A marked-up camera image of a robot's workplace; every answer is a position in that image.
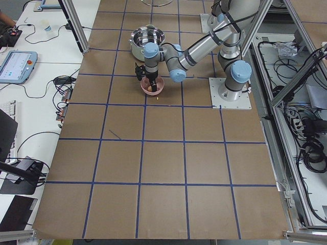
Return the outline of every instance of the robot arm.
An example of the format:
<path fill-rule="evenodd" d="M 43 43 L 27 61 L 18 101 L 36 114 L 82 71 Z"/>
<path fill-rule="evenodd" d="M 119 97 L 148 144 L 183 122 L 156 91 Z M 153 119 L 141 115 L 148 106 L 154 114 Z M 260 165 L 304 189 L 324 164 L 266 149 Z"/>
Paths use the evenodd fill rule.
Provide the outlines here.
<path fill-rule="evenodd" d="M 184 52 L 180 51 L 180 47 L 168 43 L 161 46 L 155 43 L 146 44 L 144 52 L 146 77 L 150 83 L 155 83 L 158 63 L 165 61 L 172 80 L 182 82 L 186 78 L 187 70 L 222 45 L 219 61 L 228 78 L 230 68 L 227 67 L 240 59 L 240 33 L 252 22 L 259 6 L 260 0 L 214 0 L 212 18 L 217 19 L 217 23 L 213 21 L 210 32 Z"/>

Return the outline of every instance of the black monitor stand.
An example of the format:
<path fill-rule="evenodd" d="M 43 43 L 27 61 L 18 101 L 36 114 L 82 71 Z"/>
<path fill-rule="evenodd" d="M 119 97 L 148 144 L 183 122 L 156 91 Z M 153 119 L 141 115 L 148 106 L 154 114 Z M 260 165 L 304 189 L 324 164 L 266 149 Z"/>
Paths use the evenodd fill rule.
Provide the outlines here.
<path fill-rule="evenodd" d="M 19 169 L 16 167 L 17 165 L 18 163 L 8 165 L 0 162 L 0 171 L 7 172 L 6 177 L 8 177 L 8 175 L 15 175 L 20 177 L 20 179 L 15 183 L 9 180 L 9 177 L 8 179 L 5 179 L 1 186 L 0 194 L 34 194 L 42 172 L 43 163 L 33 161 L 31 167 L 29 167 L 27 170 Z"/>

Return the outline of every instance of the tablet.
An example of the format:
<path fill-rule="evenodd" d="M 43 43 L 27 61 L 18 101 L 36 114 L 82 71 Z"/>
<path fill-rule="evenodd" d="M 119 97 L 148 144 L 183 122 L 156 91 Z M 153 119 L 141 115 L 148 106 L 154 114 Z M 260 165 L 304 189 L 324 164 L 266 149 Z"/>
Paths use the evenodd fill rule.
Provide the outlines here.
<path fill-rule="evenodd" d="M 24 83 L 29 78 L 36 61 L 36 52 L 10 51 L 0 68 L 0 83 Z"/>

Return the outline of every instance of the white mounting plate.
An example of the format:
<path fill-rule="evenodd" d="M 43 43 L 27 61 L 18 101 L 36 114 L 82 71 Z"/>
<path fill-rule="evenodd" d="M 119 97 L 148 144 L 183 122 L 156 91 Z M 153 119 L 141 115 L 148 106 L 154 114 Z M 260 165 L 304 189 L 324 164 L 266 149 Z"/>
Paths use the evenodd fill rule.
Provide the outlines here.
<path fill-rule="evenodd" d="M 200 14 L 202 33 L 208 33 L 210 31 L 210 28 L 207 24 L 209 17 L 210 14 Z"/>
<path fill-rule="evenodd" d="M 241 97 L 234 102 L 223 100 L 218 95 L 218 88 L 222 83 L 225 82 L 225 80 L 225 78 L 209 78 L 211 102 L 213 105 L 213 109 L 219 109 L 221 106 L 222 109 L 251 110 L 252 107 L 248 93 L 243 93 Z"/>

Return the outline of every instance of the white paper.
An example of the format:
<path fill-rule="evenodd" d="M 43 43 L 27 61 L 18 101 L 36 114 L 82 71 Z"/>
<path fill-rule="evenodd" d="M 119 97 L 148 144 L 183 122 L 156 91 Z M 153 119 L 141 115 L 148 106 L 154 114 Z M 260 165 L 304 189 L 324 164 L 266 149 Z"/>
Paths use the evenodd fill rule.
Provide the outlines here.
<path fill-rule="evenodd" d="M 307 85 L 311 107 L 327 109 L 327 90 Z"/>

